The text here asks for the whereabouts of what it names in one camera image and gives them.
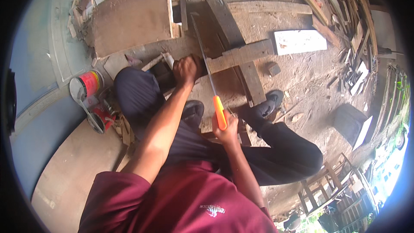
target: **dark pants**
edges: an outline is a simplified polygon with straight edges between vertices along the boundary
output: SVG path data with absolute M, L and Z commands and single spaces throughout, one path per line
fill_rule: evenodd
M 142 139 L 149 121 L 165 103 L 156 79 L 150 73 L 125 68 L 116 76 L 114 86 L 123 114 L 137 138 Z M 228 175 L 230 163 L 223 146 L 201 137 L 197 129 L 180 121 L 163 168 L 180 161 L 205 160 Z M 320 170 L 323 156 L 319 148 L 286 124 L 266 124 L 261 137 L 270 148 L 242 147 L 259 185 L 293 183 Z

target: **maroon t-shirt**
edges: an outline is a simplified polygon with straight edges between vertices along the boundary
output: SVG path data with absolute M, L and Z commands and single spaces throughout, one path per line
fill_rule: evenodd
M 211 163 L 185 162 L 152 186 L 131 173 L 102 172 L 89 192 L 79 232 L 277 232 Z

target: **black shoe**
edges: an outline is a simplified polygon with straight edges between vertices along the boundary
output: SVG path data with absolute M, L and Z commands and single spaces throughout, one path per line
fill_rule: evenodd
M 204 104 L 197 100 L 190 100 L 185 103 L 181 120 L 194 129 L 200 126 L 204 114 Z
M 266 101 L 250 108 L 247 104 L 239 107 L 238 116 L 245 120 L 256 132 L 259 132 L 266 122 L 264 117 L 274 112 L 283 100 L 283 92 L 273 90 L 266 94 Z

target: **shirt logo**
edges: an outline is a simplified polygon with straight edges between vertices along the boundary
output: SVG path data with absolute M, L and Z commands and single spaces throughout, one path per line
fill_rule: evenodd
M 217 212 L 224 214 L 226 211 L 225 209 L 221 208 L 220 206 L 216 206 L 216 205 L 200 205 L 200 208 L 206 209 L 205 212 L 213 218 L 217 216 Z

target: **hand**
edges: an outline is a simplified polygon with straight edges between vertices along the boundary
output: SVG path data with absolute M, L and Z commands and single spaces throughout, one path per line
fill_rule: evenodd
M 223 113 L 227 121 L 227 128 L 224 131 L 220 130 L 217 115 L 214 113 L 214 116 L 212 117 L 213 133 L 221 141 L 225 148 L 236 146 L 240 147 L 240 143 L 237 138 L 238 118 L 232 116 L 227 110 L 223 110 Z
M 173 73 L 178 86 L 190 85 L 193 88 L 195 81 L 201 76 L 200 58 L 191 54 L 174 61 Z

